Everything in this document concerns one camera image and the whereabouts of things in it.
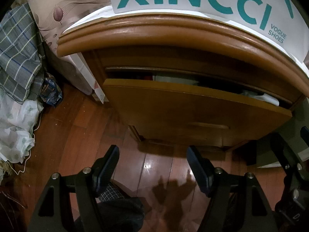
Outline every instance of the screw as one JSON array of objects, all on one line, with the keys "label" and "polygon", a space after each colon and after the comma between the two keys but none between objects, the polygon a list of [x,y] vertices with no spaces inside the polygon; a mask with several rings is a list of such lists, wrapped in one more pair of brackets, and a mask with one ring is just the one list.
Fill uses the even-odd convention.
[{"label": "screw", "polygon": [[293,191],[293,198],[294,198],[294,199],[297,199],[298,197],[299,197],[299,192],[298,192],[297,189],[295,189],[295,190]]},{"label": "screw", "polygon": [[300,165],[299,163],[297,163],[297,169],[300,171],[302,170],[302,165]]},{"label": "screw", "polygon": [[222,169],[221,167],[216,167],[216,168],[214,169],[214,172],[217,173],[217,174],[222,174],[223,169]]},{"label": "screw", "polygon": [[247,177],[248,177],[249,179],[253,179],[253,178],[254,178],[254,174],[253,174],[253,173],[248,172],[248,173],[247,173]]},{"label": "screw", "polygon": [[90,173],[91,172],[91,168],[90,167],[85,167],[83,170],[82,170],[83,173]]},{"label": "screw", "polygon": [[59,174],[58,173],[53,173],[52,174],[52,179],[55,180],[55,179],[58,179],[59,177]]}]

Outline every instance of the recessed drawer handle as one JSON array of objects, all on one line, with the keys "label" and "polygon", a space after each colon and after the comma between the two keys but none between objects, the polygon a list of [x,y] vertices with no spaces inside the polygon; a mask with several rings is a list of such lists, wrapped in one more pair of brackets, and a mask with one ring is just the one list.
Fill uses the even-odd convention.
[{"label": "recessed drawer handle", "polygon": [[230,129],[227,125],[216,125],[216,124],[209,124],[203,122],[191,122],[188,123],[189,125],[196,125],[196,126],[203,126],[203,127],[210,127],[210,128],[218,128],[218,129]]}]

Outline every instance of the checkered fabric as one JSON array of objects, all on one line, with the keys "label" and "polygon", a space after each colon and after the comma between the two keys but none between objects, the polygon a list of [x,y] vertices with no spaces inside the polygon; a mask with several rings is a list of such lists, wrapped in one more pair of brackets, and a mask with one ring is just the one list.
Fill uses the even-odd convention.
[{"label": "checkered fabric", "polygon": [[120,193],[118,188],[110,182],[106,190],[103,193],[101,193],[98,199],[101,202],[104,202],[116,199],[125,199],[125,197]]},{"label": "checkered fabric", "polygon": [[0,23],[0,86],[16,102],[41,93],[42,48],[28,3],[8,11]]}]

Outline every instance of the wooden cabinet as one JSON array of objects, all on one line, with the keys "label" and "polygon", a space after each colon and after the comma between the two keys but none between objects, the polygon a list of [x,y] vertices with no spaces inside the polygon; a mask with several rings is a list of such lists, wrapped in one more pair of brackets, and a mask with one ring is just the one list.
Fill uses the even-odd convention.
[{"label": "wooden cabinet", "polygon": [[[82,52],[136,138],[233,147],[281,126],[309,96],[308,77],[289,57],[211,19],[178,14],[98,19],[68,31],[58,44],[58,55]],[[205,84],[119,75],[136,73],[195,76]],[[280,105],[236,94],[232,87],[267,93]]]}]

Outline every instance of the open drawer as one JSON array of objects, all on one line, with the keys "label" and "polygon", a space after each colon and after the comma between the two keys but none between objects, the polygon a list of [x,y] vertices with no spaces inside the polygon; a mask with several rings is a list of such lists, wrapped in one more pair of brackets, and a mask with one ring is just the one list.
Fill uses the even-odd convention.
[{"label": "open drawer", "polygon": [[106,79],[103,91],[123,120],[144,138],[234,146],[259,139],[291,111],[226,91],[137,79]]}]

